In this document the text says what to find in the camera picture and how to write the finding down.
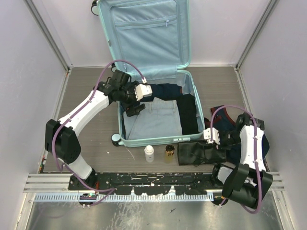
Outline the amber bottle with gold cap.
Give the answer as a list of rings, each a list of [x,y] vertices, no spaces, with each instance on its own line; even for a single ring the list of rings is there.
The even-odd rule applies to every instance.
[[[165,147],[165,162],[170,163],[173,159],[175,147],[171,144]]]

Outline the black garment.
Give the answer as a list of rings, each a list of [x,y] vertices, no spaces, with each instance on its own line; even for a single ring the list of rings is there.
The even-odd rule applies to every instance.
[[[176,99],[182,135],[198,133],[197,109],[195,97],[191,94],[181,95]]]

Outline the light blue jeans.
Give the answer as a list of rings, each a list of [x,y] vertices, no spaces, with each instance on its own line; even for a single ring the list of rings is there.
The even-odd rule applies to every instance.
[[[124,126],[128,140],[163,138],[182,135],[177,102],[154,98],[144,102],[145,109],[138,115],[128,117],[124,113]]]

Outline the navy blue sweater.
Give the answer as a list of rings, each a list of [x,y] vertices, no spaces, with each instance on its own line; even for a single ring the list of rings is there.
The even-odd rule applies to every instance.
[[[151,102],[154,98],[158,98],[164,101],[175,100],[182,93],[182,86],[170,83],[164,84],[150,84],[152,89],[152,95],[143,97],[141,102]]]

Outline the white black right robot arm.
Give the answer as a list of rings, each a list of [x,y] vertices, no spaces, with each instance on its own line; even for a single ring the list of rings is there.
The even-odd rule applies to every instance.
[[[209,140],[220,150],[241,145],[239,163],[234,168],[217,164],[210,182],[214,188],[222,189],[223,203],[226,200],[237,202],[252,214],[259,212],[263,198],[273,183],[273,176],[266,171],[263,162],[263,137],[264,121],[243,113],[238,116],[234,130],[214,130]]]

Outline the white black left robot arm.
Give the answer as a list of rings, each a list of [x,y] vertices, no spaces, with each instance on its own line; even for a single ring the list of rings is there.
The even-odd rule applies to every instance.
[[[97,190],[95,170],[81,155],[78,136],[83,128],[113,102],[120,102],[137,115],[145,106],[136,103],[152,95],[146,80],[131,81],[131,75],[115,70],[105,82],[99,81],[88,97],[66,116],[50,119],[45,129],[45,150],[53,155],[60,171],[67,168],[85,190]]]

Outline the black toiletry pouch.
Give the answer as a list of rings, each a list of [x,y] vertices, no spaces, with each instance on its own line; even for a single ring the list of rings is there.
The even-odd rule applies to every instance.
[[[205,141],[182,142],[177,147],[178,164],[199,166],[226,162],[226,150]]]

